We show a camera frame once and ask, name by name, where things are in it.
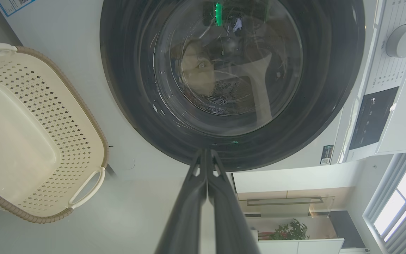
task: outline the label sticker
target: label sticker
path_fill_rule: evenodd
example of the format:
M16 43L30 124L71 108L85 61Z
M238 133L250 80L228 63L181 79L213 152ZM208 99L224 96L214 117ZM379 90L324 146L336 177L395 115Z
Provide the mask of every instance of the label sticker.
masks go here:
M34 1L35 0L0 0L0 7L6 17L8 17Z
M324 149L322 150L322 156L320 157L321 165L330 164L332 160L333 147L334 145L324 146Z

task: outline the white dial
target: white dial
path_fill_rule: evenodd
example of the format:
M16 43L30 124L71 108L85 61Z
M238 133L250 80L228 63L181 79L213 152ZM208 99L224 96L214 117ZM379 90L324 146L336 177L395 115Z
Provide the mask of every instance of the white dial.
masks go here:
M406 58L406 25L398 27L389 36L386 53L393 58Z

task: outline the green light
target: green light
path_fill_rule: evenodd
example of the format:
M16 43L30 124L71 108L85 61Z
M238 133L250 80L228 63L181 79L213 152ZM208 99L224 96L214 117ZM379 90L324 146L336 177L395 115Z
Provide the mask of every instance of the green light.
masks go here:
M216 4L216 25L219 27L222 25L222 7L220 3Z

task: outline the black display screen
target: black display screen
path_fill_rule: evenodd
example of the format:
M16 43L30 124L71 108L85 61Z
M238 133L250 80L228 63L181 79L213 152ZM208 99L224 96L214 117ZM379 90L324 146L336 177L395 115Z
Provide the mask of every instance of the black display screen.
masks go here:
M350 150L377 143L380 140L398 89L399 87L394 87L363 97Z

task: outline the floor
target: floor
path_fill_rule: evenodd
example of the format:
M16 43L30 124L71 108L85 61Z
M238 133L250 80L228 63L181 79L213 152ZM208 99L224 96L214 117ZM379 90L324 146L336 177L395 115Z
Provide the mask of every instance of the floor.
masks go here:
M21 45L0 13L0 42ZM51 224L0 211L0 254L152 254L183 178L122 181L107 174L97 194ZM214 253L212 206L203 206L201 253Z

